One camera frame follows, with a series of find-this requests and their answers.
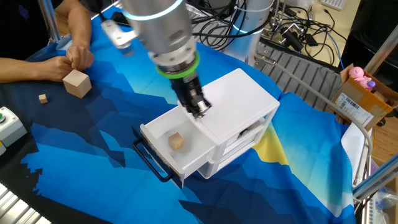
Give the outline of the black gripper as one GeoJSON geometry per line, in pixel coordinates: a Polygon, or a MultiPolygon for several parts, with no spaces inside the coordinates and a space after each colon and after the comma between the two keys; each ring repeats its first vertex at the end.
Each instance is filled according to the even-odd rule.
{"type": "Polygon", "coordinates": [[[184,78],[171,79],[170,82],[182,106],[195,119],[204,117],[212,107],[204,97],[197,72],[184,78]]]}

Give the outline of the person's left hand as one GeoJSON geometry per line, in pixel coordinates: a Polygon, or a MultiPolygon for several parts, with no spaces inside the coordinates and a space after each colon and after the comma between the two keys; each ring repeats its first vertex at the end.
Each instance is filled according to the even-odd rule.
{"type": "Polygon", "coordinates": [[[79,71],[90,68],[94,62],[94,55],[85,45],[73,44],[68,48],[66,57],[71,61],[72,68],[79,71]]]}

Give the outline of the person's right hand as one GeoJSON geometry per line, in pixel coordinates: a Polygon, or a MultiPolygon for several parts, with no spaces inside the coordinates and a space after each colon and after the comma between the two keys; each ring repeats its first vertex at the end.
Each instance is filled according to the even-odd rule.
{"type": "Polygon", "coordinates": [[[38,63],[37,79],[61,82],[72,70],[72,63],[65,56],[54,57],[38,63]]]}

